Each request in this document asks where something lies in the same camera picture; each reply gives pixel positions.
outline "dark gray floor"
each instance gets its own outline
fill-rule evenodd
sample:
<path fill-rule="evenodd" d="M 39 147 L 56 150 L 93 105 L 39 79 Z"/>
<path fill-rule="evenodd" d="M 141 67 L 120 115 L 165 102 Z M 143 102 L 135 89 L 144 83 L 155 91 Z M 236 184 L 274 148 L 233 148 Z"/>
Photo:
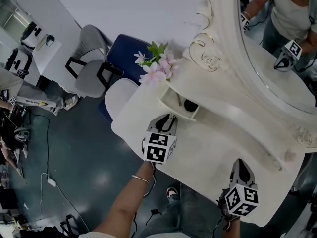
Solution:
<path fill-rule="evenodd" d="M 50 83 L 48 93 L 63 94 L 63 91 L 54 83 Z M 72 110 L 60 113 L 57 117 L 40 109 L 33 112 L 46 115 L 50 119 L 49 128 L 49 174 L 54 179 L 66 197 L 80 212 L 90 230 L 102 222 L 109 211 L 115 197 L 130 180 L 142 161 L 116 136 L 110 124 L 102 118 L 97 105 L 102 99 L 81 99 Z M 78 214 L 62 197 L 57 188 L 47 183 L 43 175 L 43 218 L 40 220 L 41 200 L 41 173 L 47 168 L 46 129 L 47 121 L 43 117 L 32 116 L 31 141 L 29 142 L 29 157 L 21 157 L 25 179 L 10 168 L 11 187 L 15 189 L 20 210 L 34 228 L 42 226 L 58 226 L 67 214 L 76 217 L 76 225 L 80 233 L 86 229 Z M 309 169 L 313 173 L 307 183 L 308 195 L 310 188 L 317 181 L 316 169 Z M 151 209 L 158 208 L 163 211 L 167 199 L 166 188 L 177 181 L 158 171 L 157 185 L 149 197 L 140 207 L 137 215 L 138 234 L 151 216 Z M 276 234 L 288 230 L 304 208 L 308 196 L 299 198 L 288 195 L 283 207 L 292 211 L 279 210 L 270 223 L 277 229 Z M 205 214 L 211 229 L 219 220 L 219 211 L 215 204 L 199 195 L 199 205 Z M 290 221 L 284 224 L 285 218 Z M 259 228 L 256 225 L 245 224 L 241 226 L 241 237 L 260 237 L 268 227 Z"/>

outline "gray chair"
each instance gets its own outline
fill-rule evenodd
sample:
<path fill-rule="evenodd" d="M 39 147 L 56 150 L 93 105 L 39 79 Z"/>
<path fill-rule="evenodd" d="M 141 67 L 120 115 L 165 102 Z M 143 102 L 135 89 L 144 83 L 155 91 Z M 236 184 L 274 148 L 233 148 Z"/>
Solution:
<path fill-rule="evenodd" d="M 109 89 L 109 82 L 113 74 L 123 75 L 123 72 L 113 68 L 106 61 L 109 51 L 107 43 L 109 44 L 108 39 L 95 26 L 87 25 L 83 27 L 80 32 L 79 44 L 65 65 L 65 68 L 76 78 L 75 87 L 89 97 L 98 98 L 102 96 L 105 90 Z M 97 59 L 88 63 L 80 61 L 83 55 L 95 49 L 103 49 L 103 60 Z M 84 66 L 78 75 L 70 67 L 72 62 Z"/>

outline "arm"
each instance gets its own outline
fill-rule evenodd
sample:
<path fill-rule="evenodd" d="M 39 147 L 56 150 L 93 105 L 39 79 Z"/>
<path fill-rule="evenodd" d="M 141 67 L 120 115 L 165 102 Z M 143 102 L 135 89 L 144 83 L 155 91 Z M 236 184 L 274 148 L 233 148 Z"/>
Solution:
<path fill-rule="evenodd" d="M 223 230 L 222 238 L 240 238 L 240 219 L 231 222 L 228 232 Z"/>
<path fill-rule="evenodd" d="M 2 99 L 0 99 L 0 108 L 8 109 L 11 111 L 12 105 L 9 102 L 5 102 Z"/>
<path fill-rule="evenodd" d="M 145 161 L 135 175 L 151 181 L 152 174 L 151 163 Z M 94 231 L 117 238 L 129 237 L 131 223 L 146 193 L 147 185 L 142 180 L 132 178 L 115 199 L 106 220 Z"/>
<path fill-rule="evenodd" d="M 243 15 L 250 20 L 254 16 L 258 14 L 258 12 L 265 6 L 269 0 L 252 0 L 247 8 L 245 9 L 245 12 Z"/>
<path fill-rule="evenodd" d="M 312 30 L 308 31 L 307 38 L 300 43 L 302 55 L 311 53 L 317 49 L 317 33 Z"/>

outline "bracelet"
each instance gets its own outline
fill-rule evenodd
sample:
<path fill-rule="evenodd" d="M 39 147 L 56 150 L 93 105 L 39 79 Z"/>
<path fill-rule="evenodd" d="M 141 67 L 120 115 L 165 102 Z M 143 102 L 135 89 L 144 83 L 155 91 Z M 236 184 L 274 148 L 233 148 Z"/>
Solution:
<path fill-rule="evenodd" d="M 249 18 L 251 19 L 251 16 L 246 11 L 244 11 L 243 13 L 247 14 L 249 16 Z"/>
<path fill-rule="evenodd" d="M 135 176 L 135 175 L 132 175 L 133 178 L 136 178 L 136 179 L 139 179 L 139 180 L 142 180 L 142 181 L 145 181 L 146 183 L 149 183 L 150 181 L 149 180 L 145 180 L 141 177 L 138 177 L 138 176 Z"/>

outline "wrist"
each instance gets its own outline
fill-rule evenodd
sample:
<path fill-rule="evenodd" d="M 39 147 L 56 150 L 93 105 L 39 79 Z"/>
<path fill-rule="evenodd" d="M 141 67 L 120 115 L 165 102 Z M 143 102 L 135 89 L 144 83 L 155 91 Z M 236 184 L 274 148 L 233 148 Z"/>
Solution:
<path fill-rule="evenodd" d="M 247 20 L 251 20 L 251 16 L 246 11 L 242 12 L 242 14 L 246 17 Z"/>
<path fill-rule="evenodd" d="M 152 175 L 153 175 L 153 168 L 152 164 L 148 161 L 145 161 L 139 170 L 135 174 L 138 177 L 141 177 L 145 180 L 152 180 Z"/>

